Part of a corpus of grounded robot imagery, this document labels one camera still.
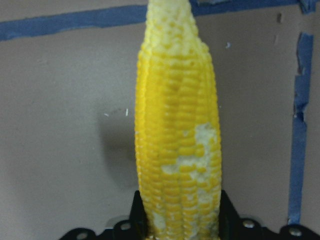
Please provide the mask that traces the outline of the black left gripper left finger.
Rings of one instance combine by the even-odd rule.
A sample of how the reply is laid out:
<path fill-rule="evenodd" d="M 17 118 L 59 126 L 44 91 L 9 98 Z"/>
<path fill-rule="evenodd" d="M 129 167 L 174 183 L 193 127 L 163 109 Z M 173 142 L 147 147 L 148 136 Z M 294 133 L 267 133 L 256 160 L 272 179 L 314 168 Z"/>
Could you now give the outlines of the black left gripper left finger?
<path fill-rule="evenodd" d="M 65 233 L 61 240 L 145 240 L 148 235 L 147 216 L 140 192 L 134 192 L 128 219 L 117 222 L 96 234 L 89 228 L 78 227 Z"/>

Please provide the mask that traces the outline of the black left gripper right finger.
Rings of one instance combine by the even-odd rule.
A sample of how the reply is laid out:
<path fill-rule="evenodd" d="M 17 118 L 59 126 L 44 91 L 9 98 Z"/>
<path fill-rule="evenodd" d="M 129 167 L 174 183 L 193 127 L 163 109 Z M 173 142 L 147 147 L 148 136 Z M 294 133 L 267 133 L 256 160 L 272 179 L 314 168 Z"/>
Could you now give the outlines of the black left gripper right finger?
<path fill-rule="evenodd" d="M 221 240 L 318 240 L 320 235 L 300 225 L 289 224 L 274 232 L 249 217 L 240 217 L 225 190 L 221 191 L 219 209 Z"/>

